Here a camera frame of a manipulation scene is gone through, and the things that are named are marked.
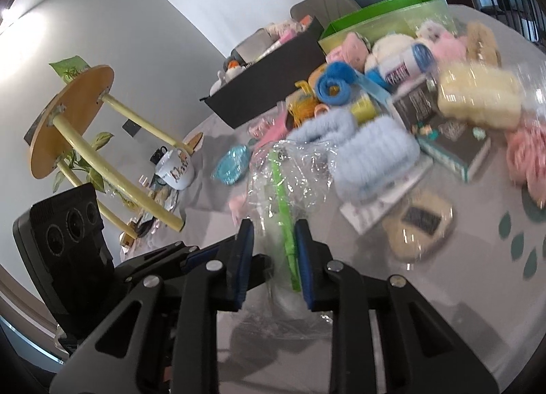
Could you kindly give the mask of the clear plastic bag green strip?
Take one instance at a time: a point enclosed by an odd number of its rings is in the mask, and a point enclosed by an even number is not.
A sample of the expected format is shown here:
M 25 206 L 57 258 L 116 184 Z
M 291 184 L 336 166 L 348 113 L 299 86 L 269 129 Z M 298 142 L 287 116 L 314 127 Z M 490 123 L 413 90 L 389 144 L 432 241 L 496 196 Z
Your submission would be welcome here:
M 307 310 L 295 240 L 295 223 L 323 205 L 333 183 L 329 143 L 282 140 L 255 152 L 247 186 L 247 215 L 255 225 L 255 252 L 271 259 L 268 281 L 250 298 L 256 328 L 280 339 L 322 338 L 332 320 Z

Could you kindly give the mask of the clear packing tape roll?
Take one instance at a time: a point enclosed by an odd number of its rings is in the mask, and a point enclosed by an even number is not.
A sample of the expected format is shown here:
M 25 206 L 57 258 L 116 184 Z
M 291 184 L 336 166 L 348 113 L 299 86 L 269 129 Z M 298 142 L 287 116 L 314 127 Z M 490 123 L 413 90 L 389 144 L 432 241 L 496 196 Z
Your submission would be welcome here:
M 260 28 L 234 47 L 231 51 L 231 56 L 238 61 L 248 64 L 255 61 L 271 47 L 275 41 L 276 39 L 272 38 L 267 30 Z

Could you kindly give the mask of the beige wrinkled dog plush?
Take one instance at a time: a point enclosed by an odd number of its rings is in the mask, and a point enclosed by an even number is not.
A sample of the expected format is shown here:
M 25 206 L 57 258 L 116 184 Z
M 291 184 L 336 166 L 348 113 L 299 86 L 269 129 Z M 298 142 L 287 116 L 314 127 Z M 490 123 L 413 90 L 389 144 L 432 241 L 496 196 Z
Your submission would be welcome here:
M 291 19 L 266 25 L 264 29 L 272 36 L 272 38 L 280 38 L 288 31 L 294 31 L 296 34 L 303 32 L 305 27 L 300 22 Z

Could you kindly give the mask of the wooden round stool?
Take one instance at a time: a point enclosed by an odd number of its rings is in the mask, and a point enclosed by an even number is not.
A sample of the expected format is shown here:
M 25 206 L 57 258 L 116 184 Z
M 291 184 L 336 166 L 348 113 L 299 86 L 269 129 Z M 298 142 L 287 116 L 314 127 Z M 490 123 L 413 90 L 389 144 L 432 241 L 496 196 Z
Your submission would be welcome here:
M 30 140 L 30 173 L 40 180 L 58 170 L 74 186 L 80 185 L 65 158 L 74 151 L 80 158 L 111 184 L 113 189 L 135 205 L 165 223 L 174 231 L 181 231 L 184 221 L 163 208 L 142 187 L 132 183 L 98 153 L 83 135 L 104 104 L 123 117 L 135 122 L 148 133 L 176 148 L 193 151 L 184 142 L 165 133 L 110 94 L 115 74 L 107 65 L 97 65 L 79 73 L 50 101 L 36 120 Z

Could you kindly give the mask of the light blue fluffy slippers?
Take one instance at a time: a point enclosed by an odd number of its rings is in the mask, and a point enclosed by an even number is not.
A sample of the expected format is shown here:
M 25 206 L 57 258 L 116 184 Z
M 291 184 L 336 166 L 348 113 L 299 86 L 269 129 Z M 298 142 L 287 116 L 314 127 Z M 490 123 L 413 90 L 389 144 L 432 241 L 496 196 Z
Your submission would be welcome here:
M 329 173 L 344 202 L 359 204 L 377 196 L 416 164 L 420 147 L 414 136 L 382 114 L 359 126 L 346 107 L 305 121 L 288 134 L 298 144 L 329 144 Z

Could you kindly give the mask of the white printed mug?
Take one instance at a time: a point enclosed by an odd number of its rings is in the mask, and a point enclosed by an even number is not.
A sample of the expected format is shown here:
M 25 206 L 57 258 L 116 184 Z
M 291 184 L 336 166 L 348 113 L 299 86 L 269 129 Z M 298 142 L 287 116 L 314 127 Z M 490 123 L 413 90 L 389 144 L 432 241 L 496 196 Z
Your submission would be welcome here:
M 158 161 L 156 176 L 175 190 L 185 190 L 195 178 L 191 156 L 182 148 L 170 150 Z

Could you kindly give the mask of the orange slice coaster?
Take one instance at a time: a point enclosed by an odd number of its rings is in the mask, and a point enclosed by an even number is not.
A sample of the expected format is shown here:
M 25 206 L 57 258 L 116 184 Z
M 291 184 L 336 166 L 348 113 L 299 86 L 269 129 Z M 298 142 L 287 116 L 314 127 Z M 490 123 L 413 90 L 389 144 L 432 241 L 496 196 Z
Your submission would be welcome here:
M 202 141 L 204 137 L 204 133 L 203 132 L 200 132 L 200 133 L 197 133 L 196 135 L 194 135 L 187 143 L 188 147 L 192 150 L 192 151 L 195 151 L 195 149 L 197 148 L 197 146 L 200 144 L 200 142 Z

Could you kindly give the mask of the yellow plastic toy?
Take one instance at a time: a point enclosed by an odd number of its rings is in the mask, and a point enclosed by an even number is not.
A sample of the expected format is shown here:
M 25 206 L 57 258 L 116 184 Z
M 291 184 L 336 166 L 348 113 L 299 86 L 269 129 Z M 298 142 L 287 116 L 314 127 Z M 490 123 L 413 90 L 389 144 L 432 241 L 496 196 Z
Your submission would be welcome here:
M 294 86 L 296 90 L 287 96 L 285 102 L 293 119 L 293 126 L 297 128 L 316 116 L 316 107 L 321 105 L 321 102 L 307 81 L 298 81 Z

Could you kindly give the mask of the blue plush toy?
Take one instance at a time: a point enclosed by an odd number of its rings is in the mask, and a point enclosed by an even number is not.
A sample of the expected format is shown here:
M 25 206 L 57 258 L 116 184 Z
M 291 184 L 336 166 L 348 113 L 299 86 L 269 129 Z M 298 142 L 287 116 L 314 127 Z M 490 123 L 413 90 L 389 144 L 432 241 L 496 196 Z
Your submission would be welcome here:
M 328 106 L 344 106 L 351 98 L 351 86 L 355 81 L 356 71 L 352 66 L 334 61 L 316 80 L 316 96 Z

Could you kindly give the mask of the orange round plush cushion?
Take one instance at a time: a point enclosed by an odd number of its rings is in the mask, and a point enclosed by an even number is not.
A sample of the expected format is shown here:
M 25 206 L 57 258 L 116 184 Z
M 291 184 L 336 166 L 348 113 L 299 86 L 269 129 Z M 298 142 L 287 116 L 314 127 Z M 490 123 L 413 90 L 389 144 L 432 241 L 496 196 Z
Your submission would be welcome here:
M 318 79 L 325 73 L 327 68 L 328 68 L 328 64 L 323 63 L 322 65 L 317 67 L 315 70 L 313 70 L 313 72 L 311 72 L 311 74 L 309 75 L 307 82 L 313 91 L 316 90 L 316 83 Z

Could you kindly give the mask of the black storage box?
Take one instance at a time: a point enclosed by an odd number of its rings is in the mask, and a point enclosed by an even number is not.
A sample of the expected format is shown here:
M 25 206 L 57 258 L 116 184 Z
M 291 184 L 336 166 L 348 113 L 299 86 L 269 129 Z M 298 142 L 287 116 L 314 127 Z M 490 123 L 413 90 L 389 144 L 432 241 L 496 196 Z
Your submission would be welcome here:
M 322 32 L 320 22 L 313 19 L 303 33 L 201 101 L 232 129 L 259 117 L 292 94 L 297 82 L 306 80 L 325 62 L 318 44 Z

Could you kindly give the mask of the black teal book box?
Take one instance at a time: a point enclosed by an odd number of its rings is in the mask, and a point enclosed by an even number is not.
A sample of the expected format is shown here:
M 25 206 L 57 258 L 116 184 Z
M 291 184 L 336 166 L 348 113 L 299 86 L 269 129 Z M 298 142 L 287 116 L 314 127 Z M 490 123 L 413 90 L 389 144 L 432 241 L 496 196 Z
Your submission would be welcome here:
M 474 180 L 492 144 L 481 127 L 439 115 L 417 130 L 416 140 L 426 154 L 464 183 Z

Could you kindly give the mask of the white duck plush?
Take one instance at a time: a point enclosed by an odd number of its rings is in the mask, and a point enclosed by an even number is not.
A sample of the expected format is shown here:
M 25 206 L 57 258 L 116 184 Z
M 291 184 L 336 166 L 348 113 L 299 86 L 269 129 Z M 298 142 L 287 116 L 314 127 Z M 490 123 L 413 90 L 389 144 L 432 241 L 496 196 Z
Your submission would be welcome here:
M 209 94 L 211 96 L 213 94 L 216 94 L 220 88 L 222 88 L 224 85 L 228 84 L 231 80 L 233 80 L 238 75 L 243 73 L 244 70 L 245 70 L 244 66 L 239 65 L 238 61 L 232 60 L 229 63 L 228 69 L 226 69 L 226 71 L 217 72 L 217 81 L 214 82 L 213 85 L 211 86 Z

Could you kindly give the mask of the white cinnamoroll plush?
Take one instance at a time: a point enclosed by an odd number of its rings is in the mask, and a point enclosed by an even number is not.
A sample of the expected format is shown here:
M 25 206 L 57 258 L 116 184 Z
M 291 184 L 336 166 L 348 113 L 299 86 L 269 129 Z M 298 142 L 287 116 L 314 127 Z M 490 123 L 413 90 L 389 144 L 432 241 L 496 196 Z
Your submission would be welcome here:
M 364 72 L 368 72 L 388 57 L 402 52 L 412 46 L 416 40 L 407 34 L 387 34 L 380 38 L 371 48 L 365 59 Z

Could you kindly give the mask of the white blue tube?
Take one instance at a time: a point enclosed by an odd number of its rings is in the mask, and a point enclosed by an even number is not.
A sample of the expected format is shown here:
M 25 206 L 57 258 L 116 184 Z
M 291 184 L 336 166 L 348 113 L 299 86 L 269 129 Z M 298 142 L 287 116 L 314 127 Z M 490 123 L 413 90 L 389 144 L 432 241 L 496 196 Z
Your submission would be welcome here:
M 402 52 L 391 55 L 364 74 L 376 85 L 393 92 L 407 80 L 427 72 L 436 60 L 430 49 L 421 43 L 413 44 Z

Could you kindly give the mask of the pink white tube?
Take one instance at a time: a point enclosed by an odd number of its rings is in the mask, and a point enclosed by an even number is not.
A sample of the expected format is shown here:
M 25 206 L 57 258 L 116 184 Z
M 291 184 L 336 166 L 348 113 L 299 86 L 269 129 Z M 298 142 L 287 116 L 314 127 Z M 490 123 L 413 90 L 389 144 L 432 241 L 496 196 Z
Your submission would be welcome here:
M 278 48 L 283 46 L 285 43 L 287 43 L 288 41 L 295 38 L 297 35 L 298 35 L 298 33 L 295 30 L 293 30 L 293 29 L 287 30 L 286 32 L 281 34 L 281 36 L 279 37 L 279 39 L 275 43 L 273 43 L 268 49 L 266 49 L 262 54 L 260 54 L 255 59 L 255 62 L 258 62 L 259 60 L 263 60 L 270 53 L 274 52 L 275 50 L 277 50 Z

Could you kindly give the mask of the cream fluffy sponge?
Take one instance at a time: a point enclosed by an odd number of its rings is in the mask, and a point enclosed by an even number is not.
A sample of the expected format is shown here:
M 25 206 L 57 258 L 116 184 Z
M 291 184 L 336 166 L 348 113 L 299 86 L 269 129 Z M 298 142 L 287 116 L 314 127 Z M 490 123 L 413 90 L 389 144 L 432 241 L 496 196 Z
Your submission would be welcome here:
M 516 129 L 522 114 L 523 89 L 509 71 L 478 62 L 443 64 L 437 106 L 448 118 L 499 130 Z

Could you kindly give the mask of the right grey chair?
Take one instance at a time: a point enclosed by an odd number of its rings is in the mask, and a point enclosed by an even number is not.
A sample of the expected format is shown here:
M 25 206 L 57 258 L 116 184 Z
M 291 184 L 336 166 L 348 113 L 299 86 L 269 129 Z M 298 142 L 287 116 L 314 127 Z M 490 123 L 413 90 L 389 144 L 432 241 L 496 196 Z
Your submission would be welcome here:
M 332 22 L 360 9 L 356 0 L 303 0 L 291 7 L 290 14 L 296 21 L 309 15 L 326 29 Z

